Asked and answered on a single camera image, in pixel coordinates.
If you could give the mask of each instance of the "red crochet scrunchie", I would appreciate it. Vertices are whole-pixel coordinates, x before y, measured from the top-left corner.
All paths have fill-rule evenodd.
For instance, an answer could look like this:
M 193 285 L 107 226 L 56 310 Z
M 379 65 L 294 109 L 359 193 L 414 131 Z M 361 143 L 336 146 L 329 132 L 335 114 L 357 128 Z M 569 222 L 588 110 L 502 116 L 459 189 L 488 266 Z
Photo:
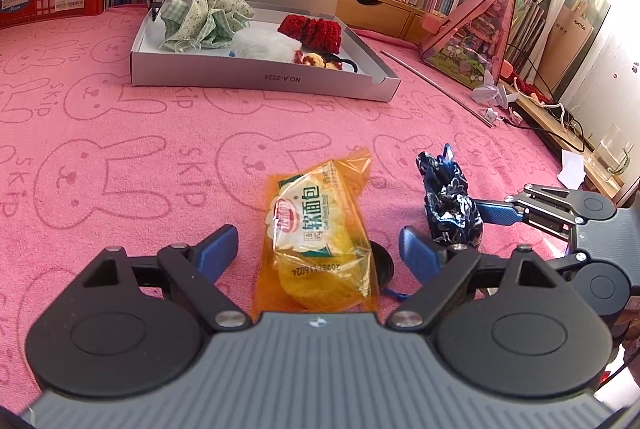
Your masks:
M 342 31 L 335 21 L 289 14 L 278 27 L 278 32 L 300 41 L 303 47 L 314 52 L 340 53 Z

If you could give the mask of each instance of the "open shallow box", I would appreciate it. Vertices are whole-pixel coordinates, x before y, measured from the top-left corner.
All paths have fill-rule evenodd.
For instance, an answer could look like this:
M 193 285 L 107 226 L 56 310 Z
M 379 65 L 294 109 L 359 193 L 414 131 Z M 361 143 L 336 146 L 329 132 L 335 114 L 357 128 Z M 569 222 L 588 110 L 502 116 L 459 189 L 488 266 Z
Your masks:
M 267 30 L 277 30 L 287 14 L 308 15 L 304 11 L 273 5 L 251 3 L 251 6 L 255 10 L 251 26 Z M 340 24 L 342 47 L 339 56 L 354 61 L 358 73 L 353 73 L 348 64 L 340 71 L 229 57 L 229 48 L 175 53 L 160 48 L 164 41 L 164 22 L 159 16 L 154 21 L 149 11 L 131 47 L 131 82 L 134 86 L 276 90 L 389 102 L 400 84 L 398 76 L 343 22 L 321 17 Z

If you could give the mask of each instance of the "brown paper bag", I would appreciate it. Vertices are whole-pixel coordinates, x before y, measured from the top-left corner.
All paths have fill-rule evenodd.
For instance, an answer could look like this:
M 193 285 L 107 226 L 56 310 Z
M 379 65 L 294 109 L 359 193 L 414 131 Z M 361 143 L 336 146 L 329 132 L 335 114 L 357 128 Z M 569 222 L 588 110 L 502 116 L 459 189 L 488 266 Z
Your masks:
M 549 33 L 538 72 L 554 90 L 593 32 L 591 23 L 563 6 Z M 544 85 L 536 78 L 536 86 Z

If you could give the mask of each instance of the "metal screw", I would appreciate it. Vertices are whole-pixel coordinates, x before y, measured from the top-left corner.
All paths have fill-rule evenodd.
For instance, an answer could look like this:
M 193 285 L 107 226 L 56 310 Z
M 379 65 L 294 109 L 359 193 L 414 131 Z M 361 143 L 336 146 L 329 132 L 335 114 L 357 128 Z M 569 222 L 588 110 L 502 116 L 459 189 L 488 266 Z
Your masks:
M 422 319 L 422 316 L 417 312 L 401 310 L 391 316 L 391 321 L 398 328 L 415 328 L 420 326 L 424 322 L 424 319 Z
M 246 322 L 246 315 L 237 310 L 225 310 L 216 315 L 216 323 L 223 328 L 239 328 Z

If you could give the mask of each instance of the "green checkered fabric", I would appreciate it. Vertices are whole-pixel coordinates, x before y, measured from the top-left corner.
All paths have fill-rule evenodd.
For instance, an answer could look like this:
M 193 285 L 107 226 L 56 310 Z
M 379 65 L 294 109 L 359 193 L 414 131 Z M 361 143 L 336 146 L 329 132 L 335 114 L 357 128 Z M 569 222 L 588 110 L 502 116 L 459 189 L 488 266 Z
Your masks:
M 245 0 L 171 0 L 161 12 L 164 47 L 178 50 L 179 44 L 197 43 L 202 48 L 225 48 L 233 36 L 255 16 Z

